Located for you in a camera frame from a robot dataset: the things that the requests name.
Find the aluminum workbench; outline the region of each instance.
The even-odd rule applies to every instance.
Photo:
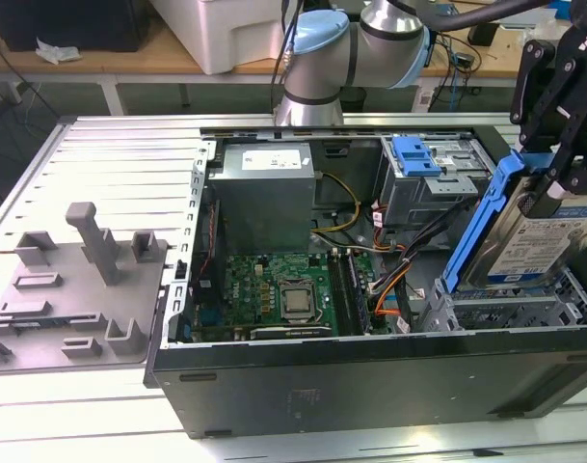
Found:
[[[507,115],[345,119],[403,127],[490,124],[510,144],[518,134]],[[78,239],[63,220],[72,201],[93,201],[99,224],[118,239],[154,229],[175,243],[192,175],[185,148],[200,137],[200,127],[268,124],[265,116],[170,116],[58,125],[0,208],[0,288],[17,264],[12,249],[23,232],[46,226],[57,241]],[[169,265],[164,284],[172,272]],[[193,441],[177,419],[180,411],[161,391],[146,389],[143,377],[142,365],[0,376],[0,461],[427,462],[493,455],[493,463],[587,462],[587,390],[539,420]],[[394,400],[406,399],[394,391]]]

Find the white box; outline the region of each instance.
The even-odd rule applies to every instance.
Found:
[[[283,38],[278,0],[151,0],[151,3],[206,74],[278,58]]]

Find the drive label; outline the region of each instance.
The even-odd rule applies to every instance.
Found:
[[[525,219],[488,273],[493,283],[534,280],[587,231],[587,206],[561,207],[550,219]]]

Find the ram slot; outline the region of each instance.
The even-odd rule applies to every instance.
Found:
[[[338,334],[340,336],[361,335],[363,331],[360,324],[360,314],[358,313],[346,258],[329,255],[328,270],[330,272]]]

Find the blue plastic latch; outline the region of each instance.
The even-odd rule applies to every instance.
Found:
[[[343,12],[315,10],[300,14],[295,34],[296,55],[323,48],[349,30],[349,17]]]
[[[419,137],[393,137],[393,153],[405,177],[438,177],[440,167]]]

